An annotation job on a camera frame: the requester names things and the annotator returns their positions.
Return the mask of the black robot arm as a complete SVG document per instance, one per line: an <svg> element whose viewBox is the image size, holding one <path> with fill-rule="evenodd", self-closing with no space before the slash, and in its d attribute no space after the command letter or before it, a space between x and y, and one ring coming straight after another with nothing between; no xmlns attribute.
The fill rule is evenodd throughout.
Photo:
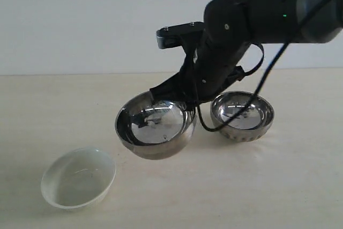
<svg viewBox="0 0 343 229"><path fill-rule="evenodd" d="M182 47L186 57L150 95L193 108L250 75L238 63L251 45L327 43L341 31L342 0L211 0L202 21L156 32L160 49Z"/></svg>

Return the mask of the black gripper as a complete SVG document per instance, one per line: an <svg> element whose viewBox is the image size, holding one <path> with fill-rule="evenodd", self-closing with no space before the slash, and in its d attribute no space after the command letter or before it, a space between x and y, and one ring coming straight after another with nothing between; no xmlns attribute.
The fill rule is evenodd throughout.
<svg viewBox="0 0 343 229"><path fill-rule="evenodd" d="M215 43L202 26L179 26L176 31L187 57L178 75L149 92L154 101L185 102L185 110L195 113L200 103L212 101L243 77L236 67L251 43L237 36Z"/></svg>

